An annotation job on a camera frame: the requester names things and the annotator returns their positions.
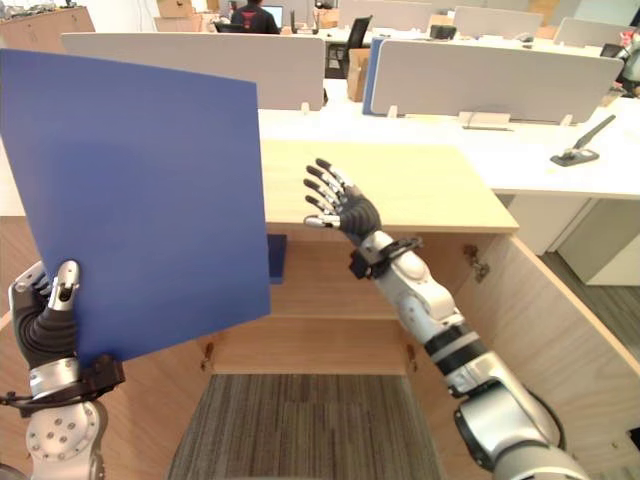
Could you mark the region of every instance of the stapler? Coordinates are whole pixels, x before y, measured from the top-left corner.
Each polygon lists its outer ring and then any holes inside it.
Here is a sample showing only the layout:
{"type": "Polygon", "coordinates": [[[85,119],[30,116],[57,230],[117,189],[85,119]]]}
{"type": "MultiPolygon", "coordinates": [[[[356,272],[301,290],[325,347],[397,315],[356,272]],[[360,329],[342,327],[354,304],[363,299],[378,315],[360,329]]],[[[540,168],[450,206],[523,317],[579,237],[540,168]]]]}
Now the stapler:
{"type": "Polygon", "coordinates": [[[587,163],[600,158],[600,155],[598,153],[585,147],[591,141],[591,139],[595,137],[596,134],[600,132],[600,130],[609,125],[614,118],[616,118],[615,115],[610,115],[605,118],[602,122],[589,130],[585,135],[580,137],[580,139],[573,147],[567,148],[562,153],[562,155],[554,155],[553,157],[551,157],[551,161],[553,163],[557,163],[561,167],[571,167],[572,165],[587,163]]]}

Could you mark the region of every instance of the gray carpet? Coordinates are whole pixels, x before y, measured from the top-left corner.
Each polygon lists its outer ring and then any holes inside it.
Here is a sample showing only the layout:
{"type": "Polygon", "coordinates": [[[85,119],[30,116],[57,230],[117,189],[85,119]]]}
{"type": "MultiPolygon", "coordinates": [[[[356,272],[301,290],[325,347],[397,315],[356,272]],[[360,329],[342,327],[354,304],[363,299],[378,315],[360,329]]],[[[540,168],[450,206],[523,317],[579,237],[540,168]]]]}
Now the gray carpet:
{"type": "Polygon", "coordinates": [[[405,377],[216,375],[170,480],[442,478],[405,377]]]}
{"type": "Polygon", "coordinates": [[[640,287],[588,286],[559,254],[540,258],[640,360],[640,287]]]}

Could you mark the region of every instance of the white desk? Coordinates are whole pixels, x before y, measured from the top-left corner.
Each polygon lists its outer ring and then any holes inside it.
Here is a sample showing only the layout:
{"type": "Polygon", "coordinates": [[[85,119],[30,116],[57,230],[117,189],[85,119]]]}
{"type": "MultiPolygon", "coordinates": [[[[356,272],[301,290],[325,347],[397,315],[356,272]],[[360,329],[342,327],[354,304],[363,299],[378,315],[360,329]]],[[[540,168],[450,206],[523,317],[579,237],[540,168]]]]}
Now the white desk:
{"type": "MultiPolygon", "coordinates": [[[[349,38],[349,33],[351,29],[348,27],[340,28],[322,28],[318,31],[316,35],[311,34],[294,34],[295,37],[309,37],[316,36],[322,38],[328,44],[345,44],[347,43],[347,39],[349,38]]],[[[421,32],[420,30],[394,30],[392,28],[374,28],[372,31],[368,31],[364,36],[364,45],[371,45],[371,40],[374,37],[386,37],[393,38],[396,40],[427,40],[429,38],[429,34],[426,32],[421,32]]],[[[449,40],[452,43],[460,44],[460,45],[481,45],[481,46],[492,46],[497,48],[524,48],[522,42],[519,40],[505,40],[505,39],[495,39],[495,38],[481,38],[481,39],[472,39],[472,38],[456,38],[454,40],[449,40]]],[[[590,57],[597,57],[600,55],[601,48],[599,47],[567,47],[564,45],[556,45],[553,43],[553,40],[546,38],[536,38],[534,39],[532,50],[535,51],[544,51],[544,52],[554,52],[554,53],[564,53],[568,55],[585,55],[590,57]]]]}
{"type": "MultiPolygon", "coordinates": [[[[316,35],[296,33],[294,37],[310,37],[315,36],[322,38],[328,44],[337,43],[345,44],[351,33],[350,28],[322,28],[316,35]]],[[[364,36],[363,45],[371,45],[371,39],[376,36],[384,36],[388,38],[404,39],[404,40],[421,40],[427,39],[427,34],[420,32],[419,30],[393,30],[391,28],[374,28],[373,31],[369,31],[364,36]]]]}
{"type": "Polygon", "coordinates": [[[514,123],[513,131],[496,132],[464,130],[456,117],[364,116],[362,104],[346,98],[343,80],[326,80],[325,86],[329,103],[320,112],[261,111],[262,137],[455,145],[496,194],[515,195],[509,210],[521,238],[538,254],[555,250],[593,199],[640,201],[640,100],[618,99],[577,126],[514,123]],[[549,161],[611,113],[617,119],[589,145],[600,159],[570,168],[549,161]]]}

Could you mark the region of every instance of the blue object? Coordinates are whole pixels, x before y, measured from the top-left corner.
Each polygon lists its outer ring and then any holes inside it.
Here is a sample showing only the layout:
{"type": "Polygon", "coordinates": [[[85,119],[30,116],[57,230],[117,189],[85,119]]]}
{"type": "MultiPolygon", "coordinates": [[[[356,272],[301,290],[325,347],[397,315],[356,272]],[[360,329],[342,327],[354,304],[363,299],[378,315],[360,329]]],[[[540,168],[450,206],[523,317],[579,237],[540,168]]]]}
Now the blue object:
{"type": "Polygon", "coordinates": [[[272,285],[284,283],[284,259],[287,254],[286,235],[268,235],[269,244],[269,278],[272,285]]]}
{"type": "Polygon", "coordinates": [[[367,80],[364,84],[364,93],[362,95],[362,113],[365,115],[375,115],[384,117],[380,113],[373,113],[371,103],[373,102],[373,87],[376,83],[376,74],[378,73],[378,59],[380,58],[380,47],[386,38],[374,37],[371,39],[371,51],[369,52],[369,65],[367,66],[367,80]]]}
{"type": "Polygon", "coordinates": [[[270,311],[256,86],[0,52],[0,132],[47,271],[80,263],[86,364],[270,311]]]}

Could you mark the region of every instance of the person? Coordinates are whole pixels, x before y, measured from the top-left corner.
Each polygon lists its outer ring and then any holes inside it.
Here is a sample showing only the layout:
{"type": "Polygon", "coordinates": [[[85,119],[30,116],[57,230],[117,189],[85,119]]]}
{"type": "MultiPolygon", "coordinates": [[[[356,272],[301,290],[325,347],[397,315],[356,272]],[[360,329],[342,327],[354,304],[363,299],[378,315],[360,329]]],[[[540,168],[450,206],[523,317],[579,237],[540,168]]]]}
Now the person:
{"type": "Polygon", "coordinates": [[[266,10],[260,8],[262,0],[248,0],[244,7],[240,7],[231,15],[231,23],[243,25],[247,33],[266,33],[279,35],[280,29],[276,21],[266,10]]]}

